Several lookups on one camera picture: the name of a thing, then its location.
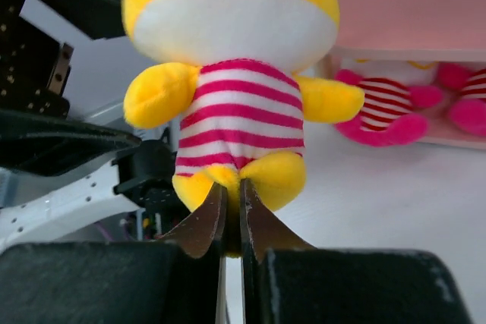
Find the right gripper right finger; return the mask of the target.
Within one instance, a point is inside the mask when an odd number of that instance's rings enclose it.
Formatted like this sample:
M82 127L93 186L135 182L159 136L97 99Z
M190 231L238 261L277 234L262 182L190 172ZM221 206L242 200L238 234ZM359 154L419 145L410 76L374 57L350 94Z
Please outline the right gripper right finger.
M240 183L241 283L243 319L260 323L259 270L266 252L275 250L313 250L262 203L249 179Z

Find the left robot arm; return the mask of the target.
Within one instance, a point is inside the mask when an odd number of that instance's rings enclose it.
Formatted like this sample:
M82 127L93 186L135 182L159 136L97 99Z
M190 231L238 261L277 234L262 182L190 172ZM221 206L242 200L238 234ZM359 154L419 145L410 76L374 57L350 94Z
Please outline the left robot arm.
M121 0L40 0L91 39L124 36ZM108 217L175 205L170 133L140 140L68 119L63 92L73 49L21 17L25 0L1 0L1 248L54 241ZM60 178L107 153L100 168L18 205L18 173Z

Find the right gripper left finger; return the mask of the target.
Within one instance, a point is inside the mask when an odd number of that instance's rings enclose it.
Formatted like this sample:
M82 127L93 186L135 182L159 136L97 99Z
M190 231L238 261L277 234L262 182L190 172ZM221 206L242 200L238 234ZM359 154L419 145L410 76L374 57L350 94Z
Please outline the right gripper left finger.
M227 190L213 184L201 206L163 237L172 248L163 323L226 320Z

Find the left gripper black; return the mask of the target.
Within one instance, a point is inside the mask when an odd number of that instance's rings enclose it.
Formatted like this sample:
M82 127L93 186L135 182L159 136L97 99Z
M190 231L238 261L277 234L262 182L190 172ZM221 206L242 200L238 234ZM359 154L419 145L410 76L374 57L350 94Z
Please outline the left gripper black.
M62 175L139 144L132 134L68 120L63 92L73 49L21 16L26 0L1 0L1 165ZM124 35L121 0L40 0L91 39Z

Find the yellow frog plush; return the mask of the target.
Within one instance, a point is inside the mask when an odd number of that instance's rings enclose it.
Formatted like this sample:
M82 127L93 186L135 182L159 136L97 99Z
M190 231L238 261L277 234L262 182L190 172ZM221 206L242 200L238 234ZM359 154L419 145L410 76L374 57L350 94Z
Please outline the yellow frog plush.
M126 121L151 129L173 118L180 136L172 179L196 210L213 184L237 216L250 180L276 211L306 180L306 121L353 119L357 87L306 77L333 47L337 0L122 0L125 32L154 66L131 82Z

